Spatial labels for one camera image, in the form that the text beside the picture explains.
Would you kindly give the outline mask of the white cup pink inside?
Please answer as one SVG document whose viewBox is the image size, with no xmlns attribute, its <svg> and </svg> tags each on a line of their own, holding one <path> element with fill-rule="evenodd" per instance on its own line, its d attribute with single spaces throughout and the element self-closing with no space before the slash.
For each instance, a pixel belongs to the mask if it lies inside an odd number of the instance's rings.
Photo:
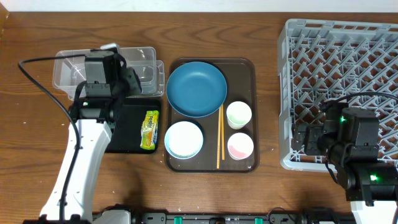
<svg viewBox="0 0 398 224">
<path fill-rule="evenodd" d="M 254 151 L 251 137 L 245 133 L 235 133 L 227 142 L 228 153 L 236 161 L 247 159 Z"/>
</svg>

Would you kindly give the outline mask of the yellow green snack wrapper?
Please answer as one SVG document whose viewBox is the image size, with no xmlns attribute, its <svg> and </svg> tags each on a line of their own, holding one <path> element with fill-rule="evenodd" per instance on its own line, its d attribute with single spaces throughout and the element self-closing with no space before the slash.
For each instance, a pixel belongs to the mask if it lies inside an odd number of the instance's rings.
<svg viewBox="0 0 398 224">
<path fill-rule="evenodd" d="M 155 150 L 157 144 L 157 131 L 159 124 L 159 111 L 147 111 L 141 127 L 141 149 Z"/>
</svg>

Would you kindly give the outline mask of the light blue rice bowl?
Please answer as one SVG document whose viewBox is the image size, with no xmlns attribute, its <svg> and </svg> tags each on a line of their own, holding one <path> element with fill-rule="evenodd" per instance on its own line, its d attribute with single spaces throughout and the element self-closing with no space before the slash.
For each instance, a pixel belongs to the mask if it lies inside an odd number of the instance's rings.
<svg viewBox="0 0 398 224">
<path fill-rule="evenodd" d="M 164 139 L 166 151 L 176 159 L 190 159 L 202 149 L 201 129 L 189 121 L 177 122 L 167 130 Z"/>
</svg>

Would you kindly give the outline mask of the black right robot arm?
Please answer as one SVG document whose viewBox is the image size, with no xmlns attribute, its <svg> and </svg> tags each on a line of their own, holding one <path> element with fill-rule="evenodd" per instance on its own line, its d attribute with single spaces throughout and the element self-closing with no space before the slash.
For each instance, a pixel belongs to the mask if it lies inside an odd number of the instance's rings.
<svg viewBox="0 0 398 224">
<path fill-rule="evenodd" d="M 356 223 L 397 223 L 397 169 L 378 159 L 379 119 L 347 103 L 322 104 L 323 124 L 298 124 L 293 148 L 325 156 L 333 181 L 345 190 Z"/>
</svg>

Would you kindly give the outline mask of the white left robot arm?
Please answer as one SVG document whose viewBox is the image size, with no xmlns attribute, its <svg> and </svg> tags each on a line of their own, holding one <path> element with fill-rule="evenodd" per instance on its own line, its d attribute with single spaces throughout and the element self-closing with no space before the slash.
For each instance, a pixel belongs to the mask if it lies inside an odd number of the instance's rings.
<svg viewBox="0 0 398 224">
<path fill-rule="evenodd" d="M 92 223 L 98 172 L 113 135 L 110 124 L 120 118 L 124 99 L 142 92 L 118 44 L 80 56 L 86 79 L 77 85 L 72 105 L 66 108 L 49 96 L 70 122 L 69 137 L 57 181 L 36 223 Z"/>
</svg>

